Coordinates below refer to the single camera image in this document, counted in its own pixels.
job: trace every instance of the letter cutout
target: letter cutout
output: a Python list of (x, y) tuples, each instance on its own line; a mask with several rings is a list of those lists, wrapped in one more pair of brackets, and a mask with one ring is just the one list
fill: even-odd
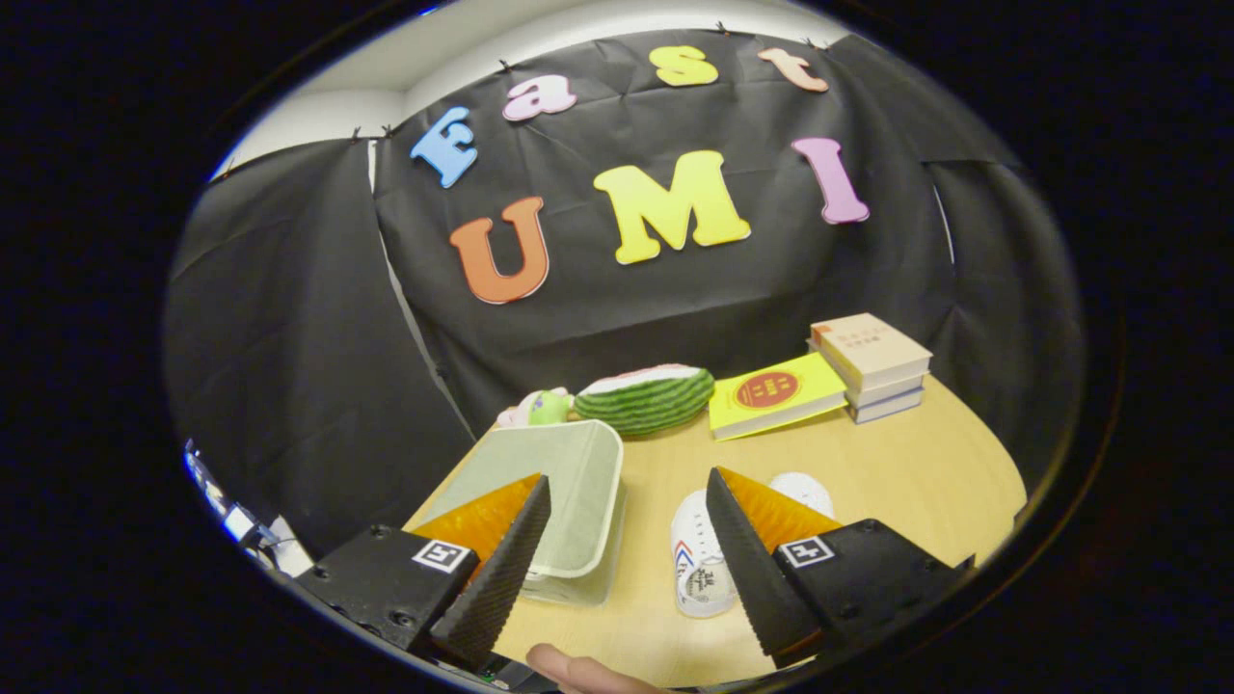
[(507, 121), (526, 121), (540, 114), (560, 114), (579, 100), (570, 94), (570, 80), (559, 74), (547, 74), (516, 84), (501, 115)]
[(501, 219), (515, 225), (518, 247), (523, 252), (523, 269), (517, 274), (503, 275), (497, 272), (497, 264), (492, 261), (492, 246), (489, 245), (492, 220), (473, 220), (450, 235), (450, 246), (459, 249), (459, 258), (463, 261), (466, 284), (478, 299), (489, 304), (508, 304), (529, 296), (544, 284), (544, 278), (548, 277), (548, 251), (537, 215), (543, 206), (543, 198), (523, 198), (511, 203), (501, 212)]
[(660, 68), (655, 77), (673, 86), (711, 84), (719, 79), (716, 65), (703, 61), (707, 56), (694, 46), (664, 46), (652, 51), (648, 59)]
[(454, 182), (463, 175), (476, 158), (476, 151), (459, 149), (459, 144), (471, 142), (475, 135), (471, 128), (458, 122), (466, 117), (470, 111), (463, 106), (454, 106), (437, 121), (433, 127), (420, 138), (420, 142), (411, 148), (411, 158), (422, 157), (442, 174), (442, 188), (454, 185)]
[(870, 217), (870, 207), (856, 199), (844, 164), (840, 143), (827, 137), (796, 140), (792, 148), (806, 156), (814, 169), (818, 188), (823, 191), (823, 221), (827, 224), (860, 222)]
[(810, 61), (790, 56), (784, 48), (768, 48), (766, 51), (759, 51), (758, 56), (764, 61), (770, 61), (771, 64), (780, 69), (780, 74), (797, 86), (808, 91), (827, 91), (826, 80), (810, 77), (810, 73), (806, 72), (806, 68), (810, 67)]
[(638, 167), (617, 167), (597, 175), (594, 184), (608, 194), (617, 216), (617, 262), (628, 265), (660, 254), (660, 243), (648, 236), (643, 220), (674, 249), (684, 248), (691, 210), (697, 220), (695, 243), (714, 246), (747, 238), (750, 224), (733, 206), (719, 173), (723, 163), (719, 152), (687, 152), (677, 158), (669, 190)]

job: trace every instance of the white sneaker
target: white sneaker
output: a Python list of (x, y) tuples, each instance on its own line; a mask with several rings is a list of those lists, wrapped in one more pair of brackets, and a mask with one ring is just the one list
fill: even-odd
[(706, 489), (681, 501), (673, 516), (669, 537), (676, 566), (677, 609), (682, 614), (713, 617), (737, 604), (737, 585), (707, 515)]
[(768, 487), (835, 520), (835, 509), (832, 506), (830, 494), (827, 493), (827, 489), (817, 479), (803, 472), (777, 474)]

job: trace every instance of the yellow letter m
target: yellow letter m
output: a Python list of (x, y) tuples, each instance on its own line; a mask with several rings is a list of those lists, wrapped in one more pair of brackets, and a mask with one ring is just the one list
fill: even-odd
[(723, 163), (719, 152), (687, 152), (677, 159), (669, 190), (638, 167), (617, 167), (597, 175), (595, 186), (608, 194), (617, 215), (617, 231), (621, 232), (617, 262), (628, 265), (660, 254), (660, 243), (648, 236), (643, 220), (675, 251), (686, 245), (691, 211), (697, 222), (694, 240), (700, 246), (748, 237), (750, 225), (737, 215), (719, 174)]

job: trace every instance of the stacked books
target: stacked books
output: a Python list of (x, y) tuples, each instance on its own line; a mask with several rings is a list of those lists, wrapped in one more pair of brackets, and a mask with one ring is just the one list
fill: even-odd
[(847, 409), (856, 424), (921, 404), (933, 354), (875, 316), (816, 322), (808, 342), (844, 379)]

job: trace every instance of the pink letter i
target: pink letter i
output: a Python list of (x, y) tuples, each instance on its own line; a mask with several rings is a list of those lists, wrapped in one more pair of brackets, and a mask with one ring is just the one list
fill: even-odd
[(860, 222), (870, 217), (870, 207), (856, 199), (853, 183), (840, 163), (840, 143), (826, 137), (806, 137), (792, 143), (806, 156), (814, 169), (818, 188), (823, 190), (823, 221), (827, 224)]

